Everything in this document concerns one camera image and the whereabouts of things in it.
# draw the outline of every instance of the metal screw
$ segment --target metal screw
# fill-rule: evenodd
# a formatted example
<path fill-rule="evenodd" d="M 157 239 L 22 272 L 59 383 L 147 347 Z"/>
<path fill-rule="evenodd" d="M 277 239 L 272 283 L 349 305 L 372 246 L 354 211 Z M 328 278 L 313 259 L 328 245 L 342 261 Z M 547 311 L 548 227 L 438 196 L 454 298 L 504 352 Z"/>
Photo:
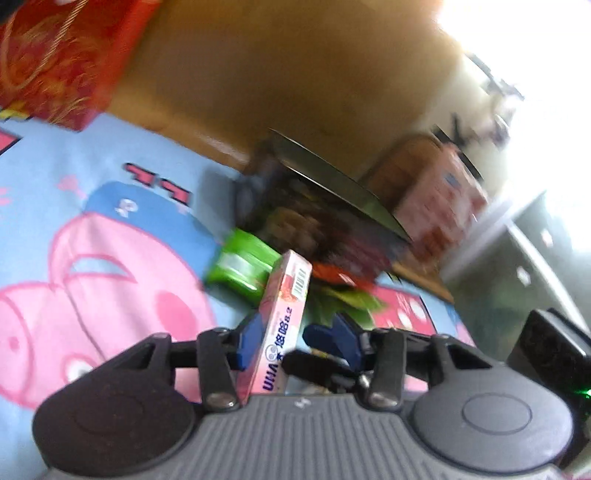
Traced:
<path fill-rule="evenodd" d="M 236 397 L 225 392 L 210 393 L 205 401 L 207 405 L 216 410 L 226 410 L 236 405 Z"/>

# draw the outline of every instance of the green package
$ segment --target green package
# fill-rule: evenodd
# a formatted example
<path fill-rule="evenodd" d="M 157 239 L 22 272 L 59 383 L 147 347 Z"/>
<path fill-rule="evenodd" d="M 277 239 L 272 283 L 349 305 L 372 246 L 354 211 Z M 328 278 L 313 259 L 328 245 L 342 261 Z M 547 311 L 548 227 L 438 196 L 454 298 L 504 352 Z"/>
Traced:
<path fill-rule="evenodd" d="M 258 306 L 269 273 L 279 258 L 279 253 L 254 235 L 234 229 L 205 281 L 226 285 Z"/>

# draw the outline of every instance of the brown wooden surface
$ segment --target brown wooden surface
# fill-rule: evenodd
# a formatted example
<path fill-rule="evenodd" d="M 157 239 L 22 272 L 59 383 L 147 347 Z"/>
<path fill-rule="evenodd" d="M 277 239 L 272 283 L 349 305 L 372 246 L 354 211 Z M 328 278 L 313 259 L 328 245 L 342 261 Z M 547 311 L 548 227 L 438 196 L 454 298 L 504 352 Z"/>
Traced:
<path fill-rule="evenodd" d="M 111 112 L 240 168 L 274 128 L 351 175 L 460 59 L 440 0 L 165 0 Z"/>

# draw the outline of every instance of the black circular cap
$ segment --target black circular cap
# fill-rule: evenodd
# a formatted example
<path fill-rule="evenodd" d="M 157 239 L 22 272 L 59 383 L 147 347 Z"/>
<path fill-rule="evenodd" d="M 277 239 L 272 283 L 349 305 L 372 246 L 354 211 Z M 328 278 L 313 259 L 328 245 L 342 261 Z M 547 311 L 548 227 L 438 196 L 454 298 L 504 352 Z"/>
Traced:
<path fill-rule="evenodd" d="M 456 370 L 417 400 L 411 423 L 451 463 L 496 474 L 552 462 L 573 431 L 558 396 L 508 367 Z"/>
<path fill-rule="evenodd" d="M 129 475 L 161 462 L 188 438 L 193 406 L 146 372 L 88 375 L 42 403 L 33 436 L 45 462 L 75 475 Z"/>

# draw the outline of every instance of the pink box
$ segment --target pink box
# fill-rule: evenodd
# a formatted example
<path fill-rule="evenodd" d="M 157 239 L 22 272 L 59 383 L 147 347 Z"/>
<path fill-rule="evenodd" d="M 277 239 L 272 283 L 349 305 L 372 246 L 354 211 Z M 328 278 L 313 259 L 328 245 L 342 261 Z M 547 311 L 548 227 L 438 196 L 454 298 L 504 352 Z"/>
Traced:
<path fill-rule="evenodd" d="M 312 265 L 293 250 L 275 263 L 259 305 L 266 331 L 257 358 L 236 379 L 241 403 L 251 394 L 285 392 L 287 375 L 281 369 L 285 353 L 296 347 L 304 314 Z"/>

